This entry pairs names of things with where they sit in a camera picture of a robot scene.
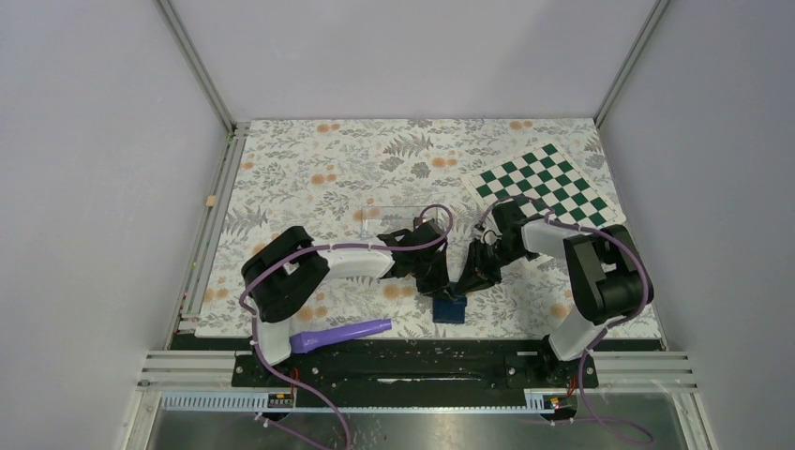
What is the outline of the navy blue card holder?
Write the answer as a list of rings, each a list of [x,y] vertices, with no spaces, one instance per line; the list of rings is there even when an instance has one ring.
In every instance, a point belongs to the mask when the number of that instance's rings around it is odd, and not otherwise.
[[[468,299],[458,295],[453,299],[434,297],[432,299],[432,321],[442,324],[463,324],[466,318]]]

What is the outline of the clear plastic card box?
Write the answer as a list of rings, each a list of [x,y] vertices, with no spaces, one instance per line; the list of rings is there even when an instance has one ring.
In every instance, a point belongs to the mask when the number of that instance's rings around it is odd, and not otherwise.
[[[442,232],[448,232],[451,227],[450,220],[453,218],[449,209],[443,205],[395,206],[374,203],[363,206],[360,213],[360,236],[364,239],[402,229],[413,231],[429,221],[435,221]]]

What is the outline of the purple plastic handle tool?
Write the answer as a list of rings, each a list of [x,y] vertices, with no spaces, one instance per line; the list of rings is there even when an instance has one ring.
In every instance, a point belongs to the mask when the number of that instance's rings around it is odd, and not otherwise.
[[[391,320],[373,320],[329,328],[322,331],[297,333],[290,337],[290,344],[293,353],[306,354],[322,347],[336,345],[358,338],[370,337],[391,329]]]

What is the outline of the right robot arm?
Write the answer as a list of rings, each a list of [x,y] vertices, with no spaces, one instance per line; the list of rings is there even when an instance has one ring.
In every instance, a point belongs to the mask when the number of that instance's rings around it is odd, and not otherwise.
[[[591,350],[607,331],[639,315],[653,300],[653,283],[623,225],[602,229],[566,224],[552,216],[527,215],[524,195],[499,199],[487,208],[496,239],[485,239],[483,220],[469,245],[467,259],[454,288],[463,295],[491,288],[502,281],[505,266],[540,256],[566,263],[575,308],[545,338],[537,371],[543,382],[560,386],[575,373],[574,360]]]

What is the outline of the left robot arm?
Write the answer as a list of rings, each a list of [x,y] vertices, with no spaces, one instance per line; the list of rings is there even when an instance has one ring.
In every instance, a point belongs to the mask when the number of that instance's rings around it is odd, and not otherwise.
[[[255,373],[270,385],[290,376],[293,316],[329,280],[414,279],[418,293],[453,297],[446,262],[446,231],[434,219],[364,241],[316,244],[305,228],[292,226],[241,268],[240,305],[254,316]]]

